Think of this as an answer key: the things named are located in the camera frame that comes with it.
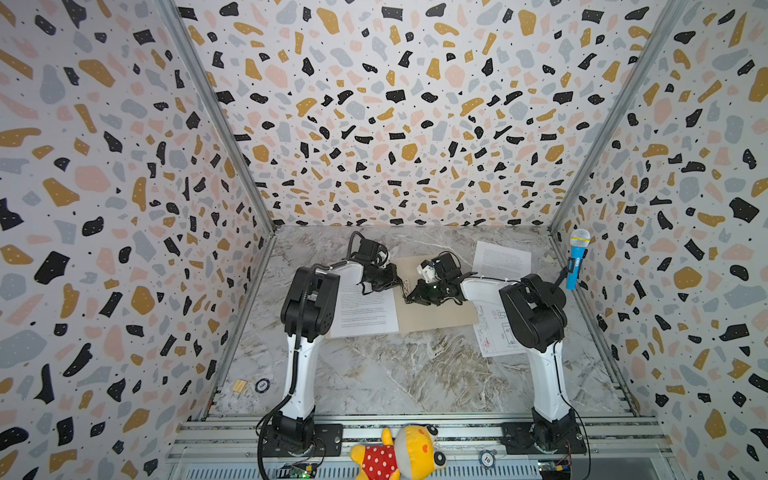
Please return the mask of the beige manila folder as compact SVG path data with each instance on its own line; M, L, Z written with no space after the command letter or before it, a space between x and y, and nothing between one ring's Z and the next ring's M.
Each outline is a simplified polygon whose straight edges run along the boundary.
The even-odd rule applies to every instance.
M396 259L399 277L403 280L402 287L390 289L395 296L399 334L434 330L441 328L474 326L478 322L477 313L472 303L462 305L448 300L439 306L424 306L419 304L406 304L403 298L416 285L420 276L417 274L417 266L425 258L423 256L402 257Z

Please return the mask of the white text sheet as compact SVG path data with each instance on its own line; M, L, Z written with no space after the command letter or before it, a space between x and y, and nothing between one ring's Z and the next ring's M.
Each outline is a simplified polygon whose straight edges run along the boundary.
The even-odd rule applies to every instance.
M532 272L531 253L480 241L472 270L484 277L518 280Z
M364 291L362 284L342 278L328 332L331 338L392 334L399 331L392 290Z

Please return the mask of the white diagram sheet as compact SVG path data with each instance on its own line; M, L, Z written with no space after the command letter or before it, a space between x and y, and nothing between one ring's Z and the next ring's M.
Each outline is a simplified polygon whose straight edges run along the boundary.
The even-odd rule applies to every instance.
M483 357L523 354L526 348L514 337L503 307L475 303L478 322L474 332Z

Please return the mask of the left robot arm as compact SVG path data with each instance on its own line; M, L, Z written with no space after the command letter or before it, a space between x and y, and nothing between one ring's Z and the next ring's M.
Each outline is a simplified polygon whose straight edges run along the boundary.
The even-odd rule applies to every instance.
M258 426L267 454L303 453L331 444L343 427L316 426L315 379L328 335L359 337L399 331L394 289L400 285L387 248L354 232L345 257L299 268L280 312L288 343L283 399Z

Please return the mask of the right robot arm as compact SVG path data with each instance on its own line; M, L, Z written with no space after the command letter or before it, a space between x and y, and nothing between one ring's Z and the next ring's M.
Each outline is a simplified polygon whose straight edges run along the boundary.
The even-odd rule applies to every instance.
M554 282L537 274L511 280L464 273L455 255L444 251L416 267L419 280L406 295L408 303L470 302L504 314L513 337L526 349L534 385L530 443L544 453L556 452L578 432L578 415L567 399L562 373L567 316L566 295L560 288L561 283L568 290L575 288L578 264L571 259Z

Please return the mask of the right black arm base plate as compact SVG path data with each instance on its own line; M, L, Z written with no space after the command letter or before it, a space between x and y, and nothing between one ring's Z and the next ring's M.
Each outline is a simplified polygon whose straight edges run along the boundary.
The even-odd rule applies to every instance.
M504 422L500 442L509 455L586 454L588 448L579 427L575 427L553 445L544 446L534 439L532 421Z

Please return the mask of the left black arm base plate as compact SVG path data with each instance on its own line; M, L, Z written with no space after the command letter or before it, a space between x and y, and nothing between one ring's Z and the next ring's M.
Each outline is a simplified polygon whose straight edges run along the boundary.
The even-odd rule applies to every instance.
M277 426L266 426L257 451L266 458L338 457L342 437L343 425L340 423L301 423L289 419Z

